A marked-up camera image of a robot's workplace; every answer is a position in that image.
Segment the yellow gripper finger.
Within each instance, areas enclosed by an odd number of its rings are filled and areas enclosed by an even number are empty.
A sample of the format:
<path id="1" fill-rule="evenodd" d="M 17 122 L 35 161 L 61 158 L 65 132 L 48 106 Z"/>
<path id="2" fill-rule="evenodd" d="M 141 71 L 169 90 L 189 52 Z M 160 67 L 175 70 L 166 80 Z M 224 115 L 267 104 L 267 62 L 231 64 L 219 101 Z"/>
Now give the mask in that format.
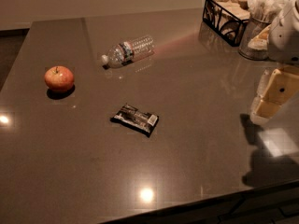
<path id="1" fill-rule="evenodd" d="M 283 105 L 299 92 L 299 68 L 281 66 L 265 69 L 257 90 L 260 103 Z"/>
<path id="2" fill-rule="evenodd" d="M 263 100 L 255 97 L 251 104 L 249 118 L 255 125 L 264 125 L 280 110 L 281 104 Z"/>

